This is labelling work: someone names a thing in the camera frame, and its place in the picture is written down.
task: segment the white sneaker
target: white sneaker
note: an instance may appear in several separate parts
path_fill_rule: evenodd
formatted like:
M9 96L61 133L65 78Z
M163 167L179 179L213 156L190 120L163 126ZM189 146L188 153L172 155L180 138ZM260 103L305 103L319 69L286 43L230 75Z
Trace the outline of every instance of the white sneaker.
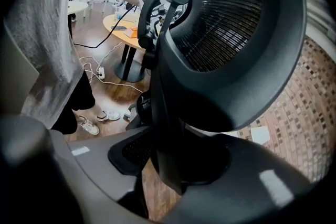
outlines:
M84 118L84 121L81 123L78 123L78 125L82 126L82 128L87 131L88 133L92 135L99 134L99 128L95 126L92 122L90 122L86 117L80 116L81 118Z
M103 110L103 112L105 113L106 116L103 118L97 116L98 121L107 121L107 120L116 121L120 119L120 114L118 112L107 112L105 110Z

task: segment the table leg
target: table leg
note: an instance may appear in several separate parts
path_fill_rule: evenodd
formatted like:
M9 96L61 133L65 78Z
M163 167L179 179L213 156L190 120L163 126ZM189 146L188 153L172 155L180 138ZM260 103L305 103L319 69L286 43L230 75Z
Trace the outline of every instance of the table leg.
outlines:
M122 80L127 82L138 82L144 78L144 68L138 61L133 60L136 49L130 48L127 59L127 51L129 46L125 45L124 52L120 62L114 66L115 74Z
M103 9L103 13L105 12L106 4L107 4L107 0L105 0L104 9Z
M68 15L68 27L69 27L69 32L70 32L70 36L72 38L72 25L71 25L72 21L71 21L71 14Z
M129 48L130 48L129 45L125 45L124 52L122 53L122 58L121 58L122 63L125 63L125 61L126 61L126 57L127 57L127 53L128 53Z
M92 2L91 2L91 9L93 9L94 2L95 2L95 0L92 0Z

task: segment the black cable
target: black cable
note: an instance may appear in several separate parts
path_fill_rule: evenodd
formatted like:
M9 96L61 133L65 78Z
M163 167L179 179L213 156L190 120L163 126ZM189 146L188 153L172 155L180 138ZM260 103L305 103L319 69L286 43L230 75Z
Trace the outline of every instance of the black cable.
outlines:
M105 42L105 40L107 40L107 39L111 36L113 30L117 27L118 23L123 19L123 17L125 17L125 15L126 15L126 14L133 8L133 7L134 7L134 5L132 5L132 7L130 7L130 8L124 13L124 15L121 16L121 18L119 19L119 21L117 21L116 25L112 28L112 30L111 30L111 32L108 34L108 36L107 36L101 43L99 43L98 45L96 45L95 47L90 47L90 46L86 46L86 45L78 44L78 43L74 43L74 44L75 44L75 45L78 45L78 46L83 46L83 47L86 47L86 48L90 48L90 49L97 49L100 45L102 45L102 44Z

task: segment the black table base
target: black table base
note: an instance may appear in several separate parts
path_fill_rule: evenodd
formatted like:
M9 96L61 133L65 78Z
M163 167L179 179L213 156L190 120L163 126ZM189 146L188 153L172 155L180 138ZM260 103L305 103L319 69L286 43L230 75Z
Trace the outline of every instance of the black table base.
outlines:
M118 78L127 82L138 82L143 80L145 69L138 61L133 60L135 52L135 48L130 48L129 45L125 45L121 61L117 62L114 66L114 72Z

